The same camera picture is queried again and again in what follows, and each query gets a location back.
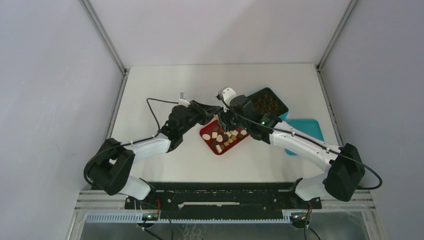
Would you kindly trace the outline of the red chocolate tray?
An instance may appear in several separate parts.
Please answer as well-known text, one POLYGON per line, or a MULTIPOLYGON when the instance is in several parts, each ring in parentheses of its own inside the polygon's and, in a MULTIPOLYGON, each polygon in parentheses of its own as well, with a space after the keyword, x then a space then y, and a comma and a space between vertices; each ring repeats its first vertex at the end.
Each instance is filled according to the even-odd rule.
POLYGON ((215 155, 223 155, 250 135, 245 129, 225 131, 217 120, 200 129, 199 135, 203 142, 215 155))

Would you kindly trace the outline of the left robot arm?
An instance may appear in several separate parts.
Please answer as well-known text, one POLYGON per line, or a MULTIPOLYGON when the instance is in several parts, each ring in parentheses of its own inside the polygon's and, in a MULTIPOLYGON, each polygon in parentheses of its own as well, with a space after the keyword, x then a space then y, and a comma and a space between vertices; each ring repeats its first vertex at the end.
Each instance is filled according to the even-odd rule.
POLYGON ((130 174, 133 164, 175 150, 183 142, 185 133, 196 125, 208 124, 222 109, 221 106, 195 100, 186 105, 177 104, 165 124, 152 136, 128 143, 112 137, 106 139, 85 165, 83 177, 88 184, 110 196, 130 196, 143 208, 149 209, 155 205, 157 196, 146 181, 130 174))

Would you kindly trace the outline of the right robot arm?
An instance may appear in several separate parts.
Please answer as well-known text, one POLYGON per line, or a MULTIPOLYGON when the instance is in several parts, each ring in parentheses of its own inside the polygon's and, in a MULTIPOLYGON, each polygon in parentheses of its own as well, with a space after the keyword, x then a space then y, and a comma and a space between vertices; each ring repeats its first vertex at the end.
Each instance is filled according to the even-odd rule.
POLYGON ((245 95, 217 95, 223 109, 218 123, 226 131, 245 130, 253 139, 289 150, 308 160, 322 173, 300 178, 289 194, 289 203, 302 208, 309 200, 330 195, 349 202, 366 171, 358 149, 346 143, 338 146, 312 137, 272 113, 261 114, 245 95))

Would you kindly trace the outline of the teal chocolate box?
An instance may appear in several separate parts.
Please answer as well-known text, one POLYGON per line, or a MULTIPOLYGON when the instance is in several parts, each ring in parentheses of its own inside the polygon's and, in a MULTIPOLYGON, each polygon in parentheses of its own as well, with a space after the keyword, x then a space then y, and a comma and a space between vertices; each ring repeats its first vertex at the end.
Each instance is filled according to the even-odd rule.
POLYGON ((289 108, 286 104, 269 88, 265 87, 247 97, 261 114, 271 113, 285 120, 289 108))

